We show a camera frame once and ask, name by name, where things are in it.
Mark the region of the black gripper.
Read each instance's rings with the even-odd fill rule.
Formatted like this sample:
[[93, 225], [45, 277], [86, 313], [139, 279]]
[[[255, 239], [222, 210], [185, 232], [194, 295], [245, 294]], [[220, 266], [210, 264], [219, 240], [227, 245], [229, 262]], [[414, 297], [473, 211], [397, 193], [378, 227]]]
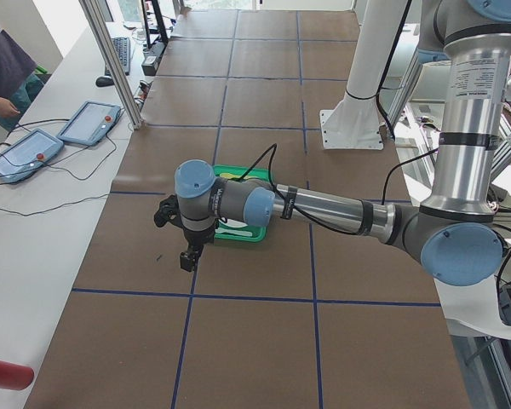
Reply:
[[200, 231], [185, 228], [183, 234], [187, 240], [187, 249], [180, 254], [180, 267], [187, 272], [196, 272], [204, 246], [214, 242], [215, 227]]

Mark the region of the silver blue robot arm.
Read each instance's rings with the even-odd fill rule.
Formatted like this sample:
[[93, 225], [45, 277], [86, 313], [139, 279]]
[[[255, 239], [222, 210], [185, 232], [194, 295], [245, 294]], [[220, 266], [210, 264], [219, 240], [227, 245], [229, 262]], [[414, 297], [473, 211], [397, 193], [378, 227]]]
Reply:
[[417, 207], [373, 204], [271, 181], [216, 176], [198, 159], [175, 172], [175, 194], [154, 220], [183, 230], [181, 267], [194, 271], [222, 218], [254, 227], [272, 216], [305, 218], [346, 235], [369, 235], [408, 253], [435, 279], [466, 286], [492, 276], [503, 245], [486, 201], [511, 59], [511, 1], [426, 1], [422, 55], [451, 61], [430, 196]]

